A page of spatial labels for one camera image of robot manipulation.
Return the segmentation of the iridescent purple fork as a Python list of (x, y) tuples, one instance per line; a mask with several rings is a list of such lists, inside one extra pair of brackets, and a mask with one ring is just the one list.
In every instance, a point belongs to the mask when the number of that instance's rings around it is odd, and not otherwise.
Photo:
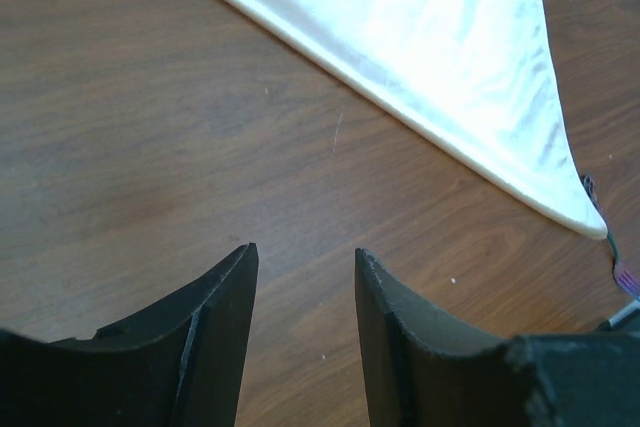
[[(580, 175), (580, 181), (593, 206), (601, 214), (601, 216), (604, 216), (595, 192), (595, 184), (593, 179), (589, 175)], [(612, 277), (614, 281), (625, 293), (630, 295), (634, 301), (638, 301), (639, 280), (634, 274), (630, 272), (629, 269), (623, 266), (619, 249), (611, 230), (607, 231), (606, 241), (609, 245), (612, 255)]]

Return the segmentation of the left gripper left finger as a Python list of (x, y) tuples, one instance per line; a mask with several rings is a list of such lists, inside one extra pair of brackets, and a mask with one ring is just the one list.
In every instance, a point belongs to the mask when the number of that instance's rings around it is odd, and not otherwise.
[(234, 425), (258, 265), (256, 245), (241, 245), (90, 339), (2, 330), (2, 425)]

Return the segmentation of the peach cloth napkin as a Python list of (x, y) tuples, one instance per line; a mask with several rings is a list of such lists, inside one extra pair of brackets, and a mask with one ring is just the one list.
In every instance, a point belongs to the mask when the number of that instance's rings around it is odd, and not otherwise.
[(594, 239), (543, 0), (225, 0), (487, 180)]

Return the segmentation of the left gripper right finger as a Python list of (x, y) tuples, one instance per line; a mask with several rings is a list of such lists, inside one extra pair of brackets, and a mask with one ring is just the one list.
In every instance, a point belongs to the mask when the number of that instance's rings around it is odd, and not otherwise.
[(639, 306), (587, 333), (501, 338), (437, 307), (369, 251), (355, 301), (373, 426), (635, 426)]

